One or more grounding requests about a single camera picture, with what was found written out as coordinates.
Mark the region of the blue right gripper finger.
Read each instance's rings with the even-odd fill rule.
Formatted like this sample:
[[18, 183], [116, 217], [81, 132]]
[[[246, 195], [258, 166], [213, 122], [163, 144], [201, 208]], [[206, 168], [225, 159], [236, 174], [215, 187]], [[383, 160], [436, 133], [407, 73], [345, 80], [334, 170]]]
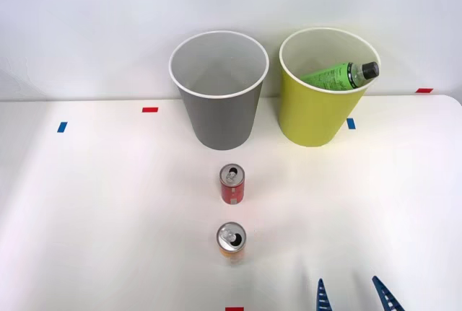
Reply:
[[316, 310], [317, 311], [332, 311], [331, 304], [328, 299], [326, 288], [323, 279], [318, 280], [317, 294], [316, 294]]
[[380, 302], [385, 311], [404, 311], [400, 302], [377, 276], [373, 276], [372, 282], [377, 290]]

